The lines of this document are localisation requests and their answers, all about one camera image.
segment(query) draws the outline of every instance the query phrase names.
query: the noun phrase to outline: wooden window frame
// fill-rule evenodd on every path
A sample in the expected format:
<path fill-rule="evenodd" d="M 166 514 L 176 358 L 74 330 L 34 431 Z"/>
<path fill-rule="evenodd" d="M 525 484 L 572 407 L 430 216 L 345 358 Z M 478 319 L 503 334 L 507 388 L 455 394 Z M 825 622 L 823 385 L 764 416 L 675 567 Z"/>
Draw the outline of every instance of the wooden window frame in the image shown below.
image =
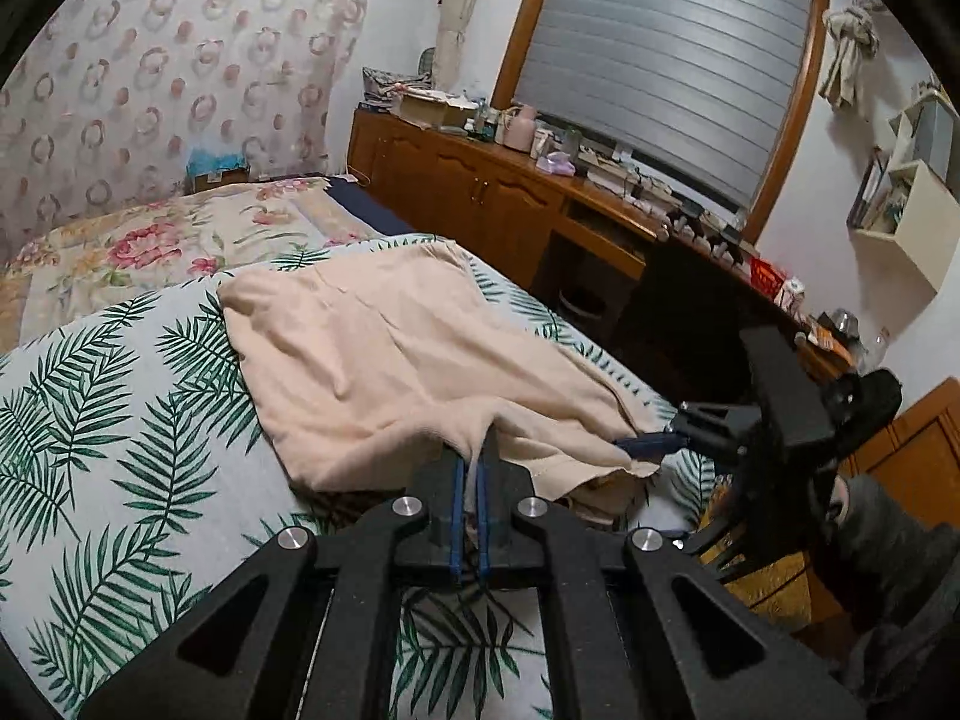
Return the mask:
<path fill-rule="evenodd" d="M 520 10 L 517 11 L 517 20 L 507 43 L 507 52 L 500 65 L 500 74 L 493 88 L 491 105 L 494 108 L 510 107 L 517 91 L 517 82 L 520 81 L 520 72 L 530 50 L 530 41 L 533 39 L 536 22 L 544 7 L 544 0 L 521 0 Z M 784 189 L 786 176 L 793 165 L 793 158 L 800 146 L 800 137 L 806 127 L 806 120 L 810 114 L 810 106 L 817 91 L 817 82 L 820 77 L 820 66 L 824 58 L 824 44 L 827 42 L 827 28 L 824 25 L 822 13 L 829 8 L 829 0 L 811 0 L 810 17 L 806 27 L 806 43 L 803 47 L 803 56 L 800 59 L 800 69 L 790 100 L 787 103 L 786 115 L 781 131 L 776 137 L 776 144 L 770 152 L 770 159 L 757 199 L 747 216 L 747 223 L 743 228 L 744 240 L 755 244 L 760 232 L 767 223 L 774 210 L 776 199 Z"/>

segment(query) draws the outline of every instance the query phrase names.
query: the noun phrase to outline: floral quilt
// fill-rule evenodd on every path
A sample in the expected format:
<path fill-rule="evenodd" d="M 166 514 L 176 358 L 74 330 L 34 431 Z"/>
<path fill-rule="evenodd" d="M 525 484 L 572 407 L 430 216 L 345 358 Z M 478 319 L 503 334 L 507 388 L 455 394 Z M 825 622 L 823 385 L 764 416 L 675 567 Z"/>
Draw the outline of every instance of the floral quilt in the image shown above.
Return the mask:
<path fill-rule="evenodd" d="M 136 295 L 291 245 L 378 238 L 323 178 L 234 184 L 75 221 L 29 242 L 0 277 L 0 351 Z"/>
<path fill-rule="evenodd" d="M 160 250 L 157 262 L 166 234 L 145 233 L 147 247 L 125 231 L 107 259 Z M 290 247 L 254 266 L 297 269 L 426 238 Z M 563 319 L 482 261 L 472 271 L 496 309 L 671 418 Z M 65 717 L 282 528 L 329 533 L 383 498 L 291 492 L 227 340 L 216 289 L 231 277 L 200 269 L 0 358 L 0 634 Z M 709 461 L 670 456 L 633 524 L 695 527 L 713 479 Z M 552 717 L 536 591 L 411 589 L 400 615 L 391 718 Z"/>

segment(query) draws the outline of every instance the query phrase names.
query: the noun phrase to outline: person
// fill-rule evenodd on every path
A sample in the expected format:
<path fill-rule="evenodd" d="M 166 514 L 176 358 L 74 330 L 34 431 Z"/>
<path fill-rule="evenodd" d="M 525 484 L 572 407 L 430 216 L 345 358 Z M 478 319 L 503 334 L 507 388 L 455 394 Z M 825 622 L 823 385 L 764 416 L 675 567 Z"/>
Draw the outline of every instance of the person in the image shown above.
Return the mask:
<path fill-rule="evenodd" d="M 836 477 L 813 567 L 863 632 L 837 679 L 870 720 L 960 713 L 960 531 L 928 529 L 871 476 Z"/>

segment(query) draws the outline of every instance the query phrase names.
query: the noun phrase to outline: leaf-patterned bed sheet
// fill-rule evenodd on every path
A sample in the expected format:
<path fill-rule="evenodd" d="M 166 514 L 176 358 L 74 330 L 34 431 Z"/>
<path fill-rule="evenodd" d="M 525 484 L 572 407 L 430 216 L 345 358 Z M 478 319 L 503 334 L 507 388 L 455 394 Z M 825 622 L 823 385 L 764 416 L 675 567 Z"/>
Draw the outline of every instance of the leaf-patterned bed sheet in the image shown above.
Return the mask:
<path fill-rule="evenodd" d="M 266 266 L 431 238 L 299 247 Z M 470 261 L 491 305 L 671 418 L 603 349 Z M 329 533 L 384 498 L 291 493 L 227 339 L 216 288 L 231 277 L 138 295 L 0 358 L 0 632 L 64 716 L 275 533 Z M 709 461 L 670 456 L 635 522 L 694 527 L 713 479 Z M 410 589 L 400 622 L 392 718 L 552 716 L 534 590 Z"/>

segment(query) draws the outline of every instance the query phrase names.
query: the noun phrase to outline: window blind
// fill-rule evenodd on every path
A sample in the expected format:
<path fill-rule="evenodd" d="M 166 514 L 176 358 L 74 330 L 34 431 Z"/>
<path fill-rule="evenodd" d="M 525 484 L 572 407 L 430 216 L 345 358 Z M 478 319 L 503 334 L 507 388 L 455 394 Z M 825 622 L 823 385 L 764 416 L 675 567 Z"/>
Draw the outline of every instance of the window blind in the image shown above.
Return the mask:
<path fill-rule="evenodd" d="M 784 122 L 811 0 L 544 0 L 515 99 L 749 208 Z"/>

